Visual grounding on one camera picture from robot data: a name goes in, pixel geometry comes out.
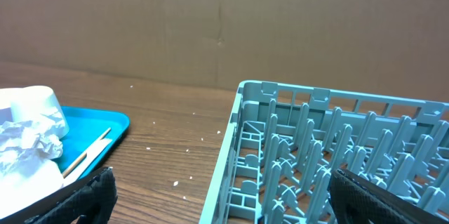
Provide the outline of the teal plastic tray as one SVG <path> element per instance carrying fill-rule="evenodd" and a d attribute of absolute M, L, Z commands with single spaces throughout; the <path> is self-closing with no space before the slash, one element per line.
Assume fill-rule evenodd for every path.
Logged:
<path fill-rule="evenodd" d="M 111 139 L 111 143 L 97 156 L 81 178 L 100 168 L 108 156 L 121 143 L 130 126 L 130 119 L 121 112 L 95 110 L 81 107 L 63 106 L 62 111 L 69 126 L 69 133 L 61 141 L 62 156 L 57 158 L 59 169 L 64 171 L 82 152 L 108 128 L 111 131 L 103 139 Z"/>

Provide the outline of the grey dishwasher rack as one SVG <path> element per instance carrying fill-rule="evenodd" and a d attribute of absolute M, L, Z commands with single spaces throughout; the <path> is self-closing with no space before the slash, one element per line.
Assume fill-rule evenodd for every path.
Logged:
<path fill-rule="evenodd" d="M 201 223 L 334 223 L 346 168 L 448 219 L 448 104 L 247 80 L 239 84 Z"/>

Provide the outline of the white napkin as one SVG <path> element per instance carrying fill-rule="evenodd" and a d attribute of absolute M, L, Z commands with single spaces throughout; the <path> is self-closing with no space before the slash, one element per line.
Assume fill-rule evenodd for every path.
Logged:
<path fill-rule="evenodd" d="M 61 112 L 38 114 L 28 121 L 6 121 L 1 125 L 1 175 L 14 172 L 34 159 L 62 156 L 59 134 L 68 129 Z"/>

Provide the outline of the white paper cup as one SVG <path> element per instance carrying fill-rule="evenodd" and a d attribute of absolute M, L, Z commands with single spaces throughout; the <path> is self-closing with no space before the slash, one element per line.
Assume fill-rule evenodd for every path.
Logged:
<path fill-rule="evenodd" d="M 14 122 L 37 121 L 39 116 L 56 123 L 55 134 L 63 138 L 69 133 L 69 126 L 59 101 L 48 86 L 20 88 L 11 98 L 11 114 Z"/>

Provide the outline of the large white plate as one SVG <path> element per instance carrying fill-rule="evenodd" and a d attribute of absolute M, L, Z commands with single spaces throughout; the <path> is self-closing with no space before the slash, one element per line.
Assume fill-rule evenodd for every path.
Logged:
<path fill-rule="evenodd" d="M 59 190 L 64 178 L 51 160 L 25 162 L 1 172 L 1 218 L 5 218 Z"/>

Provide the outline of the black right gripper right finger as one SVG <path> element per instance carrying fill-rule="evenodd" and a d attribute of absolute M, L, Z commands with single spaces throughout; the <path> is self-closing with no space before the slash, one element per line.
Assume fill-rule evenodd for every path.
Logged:
<path fill-rule="evenodd" d="M 446 222 L 347 169 L 332 172 L 328 191 L 338 224 Z"/>

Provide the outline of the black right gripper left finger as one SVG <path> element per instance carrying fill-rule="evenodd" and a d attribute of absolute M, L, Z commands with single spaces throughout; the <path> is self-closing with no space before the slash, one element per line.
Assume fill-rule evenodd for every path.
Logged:
<path fill-rule="evenodd" d="M 102 167 L 1 219 L 1 224 L 103 224 L 117 202 L 111 167 Z"/>

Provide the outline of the wooden chopstick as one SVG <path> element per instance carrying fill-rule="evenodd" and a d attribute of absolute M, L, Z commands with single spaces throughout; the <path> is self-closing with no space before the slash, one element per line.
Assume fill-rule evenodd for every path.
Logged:
<path fill-rule="evenodd" d="M 102 140 L 109 132 L 111 128 L 105 130 L 89 147 L 92 147 L 96 142 Z M 85 158 L 87 157 L 87 150 L 82 152 L 63 172 L 62 177 L 66 178 Z"/>

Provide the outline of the white plastic fork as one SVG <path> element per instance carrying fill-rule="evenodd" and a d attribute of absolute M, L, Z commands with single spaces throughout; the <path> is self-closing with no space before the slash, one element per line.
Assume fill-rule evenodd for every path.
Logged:
<path fill-rule="evenodd" d="M 82 173 L 84 173 L 88 167 L 94 162 L 99 154 L 111 143 L 111 139 L 102 139 L 95 141 L 88 149 L 86 157 L 83 161 L 64 179 L 64 186 L 78 180 Z"/>

